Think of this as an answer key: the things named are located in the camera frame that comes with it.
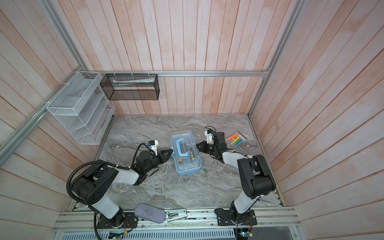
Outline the yellow black screwdriver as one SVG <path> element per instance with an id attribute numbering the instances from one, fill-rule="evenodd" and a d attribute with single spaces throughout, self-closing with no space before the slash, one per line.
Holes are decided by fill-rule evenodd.
<path id="1" fill-rule="evenodd" d="M 195 161 L 196 160 L 196 153 L 192 147 L 190 147 L 190 155 L 191 155 L 192 161 Z"/>

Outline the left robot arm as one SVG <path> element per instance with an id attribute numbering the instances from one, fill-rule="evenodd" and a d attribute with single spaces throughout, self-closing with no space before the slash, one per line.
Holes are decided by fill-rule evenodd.
<path id="1" fill-rule="evenodd" d="M 98 160 L 82 164 L 69 176 L 66 189 L 71 198 L 91 209 L 100 222 L 111 228 L 120 228 L 128 220 L 123 209 L 106 195 L 112 184 L 138 186 L 157 172 L 159 165 L 166 163 L 173 149 L 162 150 L 153 155 L 141 152 L 131 168 Z"/>

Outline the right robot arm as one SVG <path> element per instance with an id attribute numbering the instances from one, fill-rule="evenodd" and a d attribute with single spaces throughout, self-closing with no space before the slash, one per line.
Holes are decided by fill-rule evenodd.
<path id="1" fill-rule="evenodd" d="M 206 140 L 197 144 L 197 149 L 223 164 L 239 170 L 242 192 L 231 203 L 229 210 L 216 209 L 219 226 L 254 226 L 257 219 L 254 204 L 276 190 L 273 174 L 262 155 L 246 155 L 227 147 L 223 132 L 213 129 L 205 131 Z"/>

